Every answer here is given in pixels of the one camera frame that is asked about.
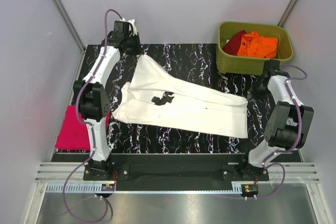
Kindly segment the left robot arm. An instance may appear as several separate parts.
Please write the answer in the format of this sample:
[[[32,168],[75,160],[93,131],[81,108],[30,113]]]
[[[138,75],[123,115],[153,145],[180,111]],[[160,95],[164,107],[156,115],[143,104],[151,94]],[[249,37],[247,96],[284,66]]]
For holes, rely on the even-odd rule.
[[[89,73],[73,84],[76,117],[79,123],[86,126],[90,144],[89,158],[84,162],[85,180],[107,180],[115,175],[106,133],[110,113],[106,83],[124,54],[137,56],[140,53],[140,37],[135,19],[117,20],[113,30],[106,33]]]

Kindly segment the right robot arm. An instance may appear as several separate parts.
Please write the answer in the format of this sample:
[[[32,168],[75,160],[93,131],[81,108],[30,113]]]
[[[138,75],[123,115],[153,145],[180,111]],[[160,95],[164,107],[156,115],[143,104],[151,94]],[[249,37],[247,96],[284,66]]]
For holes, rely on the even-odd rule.
[[[266,125],[264,140],[238,164],[237,174],[243,180],[261,176],[271,160],[302,148],[306,142],[314,110],[297,97],[292,80],[289,73],[280,69],[279,61],[268,60],[262,75],[247,92],[248,101],[271,95],[275,107]]]

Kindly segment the white printed t-shirt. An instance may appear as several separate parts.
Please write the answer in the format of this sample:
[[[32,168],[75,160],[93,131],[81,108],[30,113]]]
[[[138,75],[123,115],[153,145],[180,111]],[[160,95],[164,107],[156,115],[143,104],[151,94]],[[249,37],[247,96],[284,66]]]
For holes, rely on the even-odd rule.
[[[148,55],[138,59],[131,82],[112,113],[124,123],[247,138],[247,100],[169,75]]]

